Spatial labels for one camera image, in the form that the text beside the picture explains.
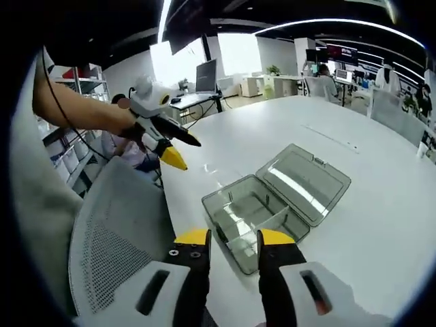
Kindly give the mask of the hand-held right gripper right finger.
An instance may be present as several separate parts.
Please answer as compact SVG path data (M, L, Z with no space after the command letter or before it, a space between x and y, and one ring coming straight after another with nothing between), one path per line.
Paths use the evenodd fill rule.
M259 291L266 326L354 326L351 287L321 264L306 261L295 241L257 231Z

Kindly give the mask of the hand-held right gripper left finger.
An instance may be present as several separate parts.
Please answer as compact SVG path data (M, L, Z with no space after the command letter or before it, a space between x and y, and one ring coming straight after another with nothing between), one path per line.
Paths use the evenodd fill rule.
M174 239L163 260L127 280L126 326L200 326L210 289L210 229Z

